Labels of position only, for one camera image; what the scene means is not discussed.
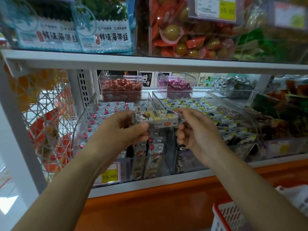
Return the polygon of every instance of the white metal mesh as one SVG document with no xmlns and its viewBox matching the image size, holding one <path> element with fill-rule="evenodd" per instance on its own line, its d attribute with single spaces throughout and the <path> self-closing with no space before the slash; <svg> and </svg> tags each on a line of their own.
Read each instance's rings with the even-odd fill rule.
<svg viewBox="0 0 308 231">
<path fill-rule="evenodd" d="M 47 182 L 72 158 L 76 111 L 65 70 L 42 69 L 15 79 L 5 66 Z"/>
</svg>

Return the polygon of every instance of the white plastic basket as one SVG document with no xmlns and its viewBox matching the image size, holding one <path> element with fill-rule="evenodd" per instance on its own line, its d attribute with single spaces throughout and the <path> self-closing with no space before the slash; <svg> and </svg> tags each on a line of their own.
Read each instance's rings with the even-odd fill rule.
<svg viewBox="0 0 308 231">
<path fill-rule="evenodd" d="M 308 217 L 308 185 L 303 184 L 291 188 L 278 186 L 276 190 Z M 246 224 L 245 217 L 232 201 L 214 203 L 213 212 L 214 220 L 211 231 L 238 231 Z"/>
</svg>

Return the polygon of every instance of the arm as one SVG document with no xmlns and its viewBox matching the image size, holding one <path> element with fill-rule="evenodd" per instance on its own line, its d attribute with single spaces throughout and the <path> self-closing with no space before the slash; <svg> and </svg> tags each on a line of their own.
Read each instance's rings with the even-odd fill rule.
<svg viewBox="0 0 308 231">
<path fill-rule="evenodd" d="M 74 230 L 94 180 L 135 142 L 148 139 L 148 124 L 122 129 L 133 112 L 107 118 L 82 151 L 72 159 L 36 199 L 12 231 Z"/>
<path fill-rule="evenodd" d="M 230 151 L 209 118 L 193 109 L 179 111 L 187 124 L 179 126 L 178 143 L 215 173 L 254 230 L 307 229 L 308 219 Z"/>
</svg>

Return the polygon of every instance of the held snack bar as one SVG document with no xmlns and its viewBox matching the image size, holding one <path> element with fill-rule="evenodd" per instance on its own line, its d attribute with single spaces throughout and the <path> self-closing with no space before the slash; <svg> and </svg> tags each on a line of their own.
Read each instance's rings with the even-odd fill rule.
<svg viewBox="0 0 308 231">
<path fill-rule="evenodd" d="M 150 129 L 177 127 L 185 122 L 181 113 L 172 110 L 140 111 L 133 115 L 133 123 L 148 122 Z"/>
</svg>

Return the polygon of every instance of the orange panel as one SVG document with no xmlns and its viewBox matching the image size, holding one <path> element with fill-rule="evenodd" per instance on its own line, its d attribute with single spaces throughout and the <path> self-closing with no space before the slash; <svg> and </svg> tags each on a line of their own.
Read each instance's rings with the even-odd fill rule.
<svg viewBox="0 0 308 231">
<path fill-rule="evenodd" d="M 308 160 L 257 168 L 273 186 L 308 183 Z M 196 231 L 212 225 L 212 206 L 229 196 L 215 176 L 88 199 L 76 231 Z"/>
</svg>

